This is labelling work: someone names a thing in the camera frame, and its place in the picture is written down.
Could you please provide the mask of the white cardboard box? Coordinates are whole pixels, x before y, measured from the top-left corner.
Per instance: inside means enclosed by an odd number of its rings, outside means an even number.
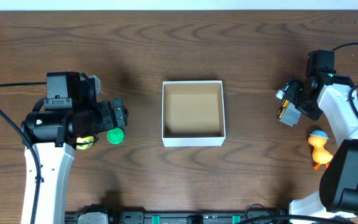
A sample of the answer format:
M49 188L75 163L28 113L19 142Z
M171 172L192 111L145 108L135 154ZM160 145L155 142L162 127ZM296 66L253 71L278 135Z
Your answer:
M162 141L165 147L222 146L226 139L223 82L162 84Z

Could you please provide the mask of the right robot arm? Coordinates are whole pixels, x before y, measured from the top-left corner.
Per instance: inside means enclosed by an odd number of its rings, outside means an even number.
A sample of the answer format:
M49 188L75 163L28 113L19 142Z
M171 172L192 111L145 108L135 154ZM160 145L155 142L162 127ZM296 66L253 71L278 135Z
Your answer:
M332 73L290 80L277 93L283 105L277 115L294 125L299 115L327 117L338 150L328 162L319 190L289 205L293 216L346 218L358 216L358 99L348 77Z

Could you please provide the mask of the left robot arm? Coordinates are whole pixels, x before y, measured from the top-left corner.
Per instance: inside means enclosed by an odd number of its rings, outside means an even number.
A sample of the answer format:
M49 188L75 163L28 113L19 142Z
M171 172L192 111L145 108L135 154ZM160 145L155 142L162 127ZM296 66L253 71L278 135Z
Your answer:
M98 142L98 134L121 130L128 110L121 99L43 98L22 122L26 182L21 223L63 223L68 177L77 149Z

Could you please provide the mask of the orange rubber duck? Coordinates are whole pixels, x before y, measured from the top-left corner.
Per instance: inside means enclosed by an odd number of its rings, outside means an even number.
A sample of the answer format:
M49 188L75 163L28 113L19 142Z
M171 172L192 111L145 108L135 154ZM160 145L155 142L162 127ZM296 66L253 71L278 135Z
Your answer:
M333 159L333 155L325 148L329 137L322 130L314 130L310 133L308 143L313 146L311 153L312 159L315 163L314 169L318 170L321 165L329 167L329 163Z

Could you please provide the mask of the grey yellow toy car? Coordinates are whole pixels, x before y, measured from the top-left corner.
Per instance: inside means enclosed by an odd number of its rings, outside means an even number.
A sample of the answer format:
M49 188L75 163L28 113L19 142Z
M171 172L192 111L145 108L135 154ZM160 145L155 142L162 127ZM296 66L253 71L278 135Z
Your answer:
M289 125L294 126L297 124L300 118L301 112L295 108L293 103L290 103L288 100L283 100L280 109L277 112L277 118L279 121Z

